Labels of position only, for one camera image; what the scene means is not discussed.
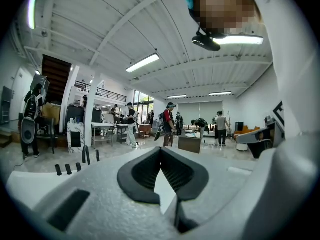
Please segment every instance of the black metal railing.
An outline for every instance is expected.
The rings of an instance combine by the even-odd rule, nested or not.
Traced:
[[[79,91],[87,92],[87,93],[91,89],[91,85],[90,84],[87,84],[87,83],[84,83],[84,82],[79,82],[79,81],[75,81],[75,85],[74,86],[77,87],[77,89]],[[117,100],[117,101],[120,101],[120,102],[127,102],[127,97],[126,96],[123,96],[121,94],[114,93],[112,91],[108,91],[108,90],[105,90],[105,89],[101,89],[101,88],[97,88],[95,95],[98,95],[98,96],[101,96],[101,97],[105,97],[105,98],[109,98],[109,99],[112,99],[112,100]]]

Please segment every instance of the fluorescent light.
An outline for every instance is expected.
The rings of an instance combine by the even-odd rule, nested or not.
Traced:
[[[29,7],[28,7],[28,25],[29,28],[34,30],[35,29],[35,7],[36,7],[36,0],[29,0]]]
[[[209,96],[216,96],[216,95],[228,95],[228,94],[231,94],[231,91],[213,92],[213,93],[209,93]]]
[[[228,35],[223,39],[213,39],[218,45],[231,45],[231,44],[242,44],[242,45],[261,45],[264,42],[262,36],[257,35]]]
[[[155,61],[157,61],[157,60],[159,60],[159,59],[160,59],[160,57],[159,57],[158,54],[156,54],[156,53],[155,53],[155,54],[152,54],[152,55],[150,55],[149,57],[146,57],[146,58],[144,58],[143,60],[139,61],[138,63],[136,63],[136,64],[128,67],[128,68],[126,69],[126,71],[129,72],[129,73],[131,73],[131,72],[133,72],[133,71],[135,71],[135,70],[138,70],[138,69],[144,67],[145,65],[148,65],[148,64],[150,64],[150,63],[152,63],[152,62],[155,62]]]
[[[187,95],[176,95],[176,96],[168,96],[168,99],[174,99],[174,98],[185,98]]]

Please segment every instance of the orange couch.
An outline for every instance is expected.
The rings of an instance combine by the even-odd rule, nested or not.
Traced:
[[[253,130],[249,129],[247,125],[243,126],[243,130],[236,130],[234,132],[234,139],[236,139],[239,135],[252,133],[254,131],[260,130],[260,127],[255,127]]]

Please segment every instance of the marble-patterned box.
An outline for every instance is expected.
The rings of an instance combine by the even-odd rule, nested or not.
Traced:
[[[80,133],[79,137],[80,140],[76,140],[74,142],[79,142],[81,143],[81,146],[77,147],[72,147],[72,140],[71,140],[71,135],[72,133]],[[68,122],[68,149],[70,154],[74,153],[82,153],[82,150],[84,149],[85,146],[85,124],[83,122],[80,123],[71,123]]]

